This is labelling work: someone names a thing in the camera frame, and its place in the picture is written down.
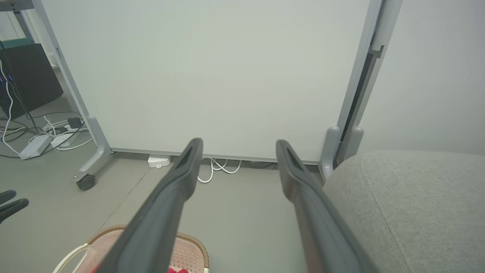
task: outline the gray fabric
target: gray fabric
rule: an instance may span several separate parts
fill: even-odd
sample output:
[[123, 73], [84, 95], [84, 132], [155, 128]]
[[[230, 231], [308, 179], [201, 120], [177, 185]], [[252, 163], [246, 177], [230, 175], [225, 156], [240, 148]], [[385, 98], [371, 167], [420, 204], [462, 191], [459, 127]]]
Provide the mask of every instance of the gray fabric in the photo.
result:
[[381, 151], [323, 191], [381, 272], [485, 271], [485, 156]]

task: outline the brown basket rim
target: brown basket rim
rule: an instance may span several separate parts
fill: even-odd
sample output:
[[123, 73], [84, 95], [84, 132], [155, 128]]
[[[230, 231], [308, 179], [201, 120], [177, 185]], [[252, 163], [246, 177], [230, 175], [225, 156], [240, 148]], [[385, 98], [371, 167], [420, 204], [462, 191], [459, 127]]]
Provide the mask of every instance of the brown basket rim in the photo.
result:
[[[101, 238], [102, 236], [112, 232], [112, 231], [117, 231], [117, 230], [125, 230], [126, 225], [114, 225], [110, 226], [106, 229], [103, 229], [102, 231], [98, 232], [96, 235], [91, 237], [87, 244], [92, 245], [97, 239]], [[177, 232], [177, 238], [188, 241], [193, 243], [194, 245], [197, 246], [197, 248], [202, 252], [202, 255], [204, 256], [204, 267], [209, 268], [209, 254], [207, 253], [206, 247], [199, 241], [197, 238], [192, 237], [190, 235], [187, 235], [185, 233]]]

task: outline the laundry basket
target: laundry basket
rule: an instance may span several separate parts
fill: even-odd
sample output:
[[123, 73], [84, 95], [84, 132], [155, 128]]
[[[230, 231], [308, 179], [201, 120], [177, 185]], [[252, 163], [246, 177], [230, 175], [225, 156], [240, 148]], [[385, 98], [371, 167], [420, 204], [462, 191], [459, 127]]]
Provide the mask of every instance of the laundry basket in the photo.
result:
[[[53, 273], [94, 273], [125, 227], [117, 225], [99, 232], [64, 257]], [[208, 273], [209, 255], [199, 240], [177, 233], [170, 267], [177, 271], [186, 269], [189, 273]]]

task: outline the black caster wheel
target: black caster wheel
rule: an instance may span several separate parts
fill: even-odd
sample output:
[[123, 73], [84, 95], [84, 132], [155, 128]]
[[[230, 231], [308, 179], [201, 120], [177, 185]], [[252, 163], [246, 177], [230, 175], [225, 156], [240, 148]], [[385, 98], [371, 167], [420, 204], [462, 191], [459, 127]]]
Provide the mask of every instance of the black caster wheel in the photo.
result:
[[96, 182], [96, 177], [91, 174], [87, 174], [85, 177], [81, 178], [76, 184], [81, 190], [89, 190], [94, 186]]

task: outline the gray floor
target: gray floor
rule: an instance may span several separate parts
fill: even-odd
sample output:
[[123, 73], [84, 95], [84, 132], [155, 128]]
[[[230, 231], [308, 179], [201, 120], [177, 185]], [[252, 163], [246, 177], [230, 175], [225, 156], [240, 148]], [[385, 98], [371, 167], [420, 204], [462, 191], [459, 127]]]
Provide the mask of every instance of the gray floor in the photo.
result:
[[[75, 105], [66, 93], [32, 114], [70, 109]], [[51, 121], [68, 117], [72, 115], [52, 115]], [[29, 124], [25, 118], [17, 120]], [[14, 148], [23, 149], [30, 137], [13, 142]], [[89, 138], [84, 133], [75, 144]], [[146, 154], [115, 153], [93, 173], [96, 186], [82, 192], [71, 182], [72, 176], [94, 150], [91, 142], [24, 161], [0, 157], [0, 192], [13, 189], [17, 198], [30, 200], [27, 208], [0, 225], [1, 272], [52, 272], [65, 255], [98, 231], [127, 224], [168, 171], [150, 169]], [[0, 153], [14, 155], [5, 145], [0, 145]], [[203, 179], [209, 177], [209, 168], [208, 162], [201, 166]], [[311, 170], [318, 179], [318, 170]], [[210, 183], [198, 183], [185, 204], [179, 231], [202, 241], [214, 273], [306, 272], [294, 210], [274, 167], [243, 165], [236, 174], [218, 171]]]

